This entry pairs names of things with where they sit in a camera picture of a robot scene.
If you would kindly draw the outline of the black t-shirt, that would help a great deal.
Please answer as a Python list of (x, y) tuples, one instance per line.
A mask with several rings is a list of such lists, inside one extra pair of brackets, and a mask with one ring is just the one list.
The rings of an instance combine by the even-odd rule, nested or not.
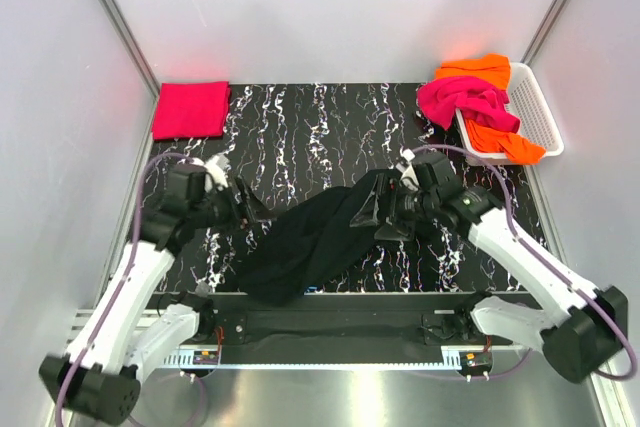
[(376, 229), (350, 222), (381, 173), (374, 170), (352, 187), (329, 188), (281, 214), (255, 250), (238, 259), (238, 289), (282, 305), (355, 265), (376, 245)]

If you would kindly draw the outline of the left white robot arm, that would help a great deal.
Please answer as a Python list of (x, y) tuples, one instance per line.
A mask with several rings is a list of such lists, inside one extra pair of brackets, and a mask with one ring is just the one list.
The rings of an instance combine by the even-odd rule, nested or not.
[(228, 177), (225, 156), (177, 158), (157, 203), (136, 199), (131, 240), (90, 318), (63, 354), (47, 355), (39, 367), (56, 425), (64, 411), (121, 425), (142, 384), (174, 350), (222, 338), (212, 300), (195, 293), (178, 295), (150, 327), (136, 331), (157, 284), (197, 231), (228, 234), (272, 217), (242, 177)]

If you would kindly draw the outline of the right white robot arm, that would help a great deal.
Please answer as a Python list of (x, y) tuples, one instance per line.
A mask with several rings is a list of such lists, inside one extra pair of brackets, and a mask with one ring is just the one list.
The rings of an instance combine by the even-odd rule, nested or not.
[(482, 187), (466, 187), (446, 155), (403, 152), (398, 178), (376, 176), (350, 224), (382, 241), (409, 241), (418, 228), (438, 223), (483, 251), (534, 298), (534, 308), (476, 292), (435, 326), (430, 340), (476, 343), (499, 337), (540, 352), (565, 380), (599, 374), (619, 352), (635, 376), (638, 360), (628, 339), (628, 299), (618, 288), (600, 289), (552, 255), (514, 220), (510, 206)]

